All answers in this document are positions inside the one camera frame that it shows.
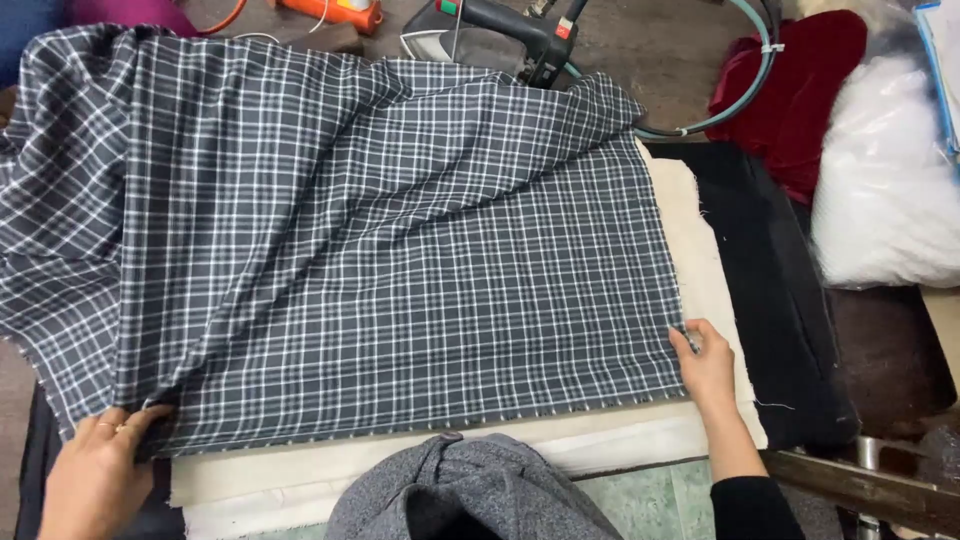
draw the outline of brown fabric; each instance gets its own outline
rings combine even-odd
[[[830,290],[840,372],[865,434],[956,401],[947,361],[917,287]]]
[[[13,116],[13,104],[16,103],[16,86],[0,91],[0,128],[6,128]]]

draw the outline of gray plaid fabric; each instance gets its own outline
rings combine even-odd
[[[65,436],[176,404],[161,455],[683,393],[673,264],[605,76],[40,37],[0,137],[0,333]]]

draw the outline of cream fabric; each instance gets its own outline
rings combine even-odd
[[[696,180],[682,161],[653,160],[650,169],[663,230],[677,268],[687,318],[706,317],[736,354],[736,397],[758,448],[767,437],[757,419],[730,293],[713,230],[699,211]],[[571,476],[676,461],[707,453],[694,404],[673,400],[461,430],[466,436],[503,432],[530,444]],[[171,505],[183,506],[191,540],[322,523],[340,494],[394,452],[434,433],[417,432],[324,441],[290,447],[201,454],[173,462]]]

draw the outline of white plastic bag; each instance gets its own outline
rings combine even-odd
[[[960,184],[919,61],[874,57],[837,96],[811,222],[828,286],[960,285]]]

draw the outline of plaid fabric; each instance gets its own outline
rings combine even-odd
[[[680,300],[605,76],[567,92],[153,27],[41,37],[0,137],[0,332],[64,435],[189,454],[683,393]]]

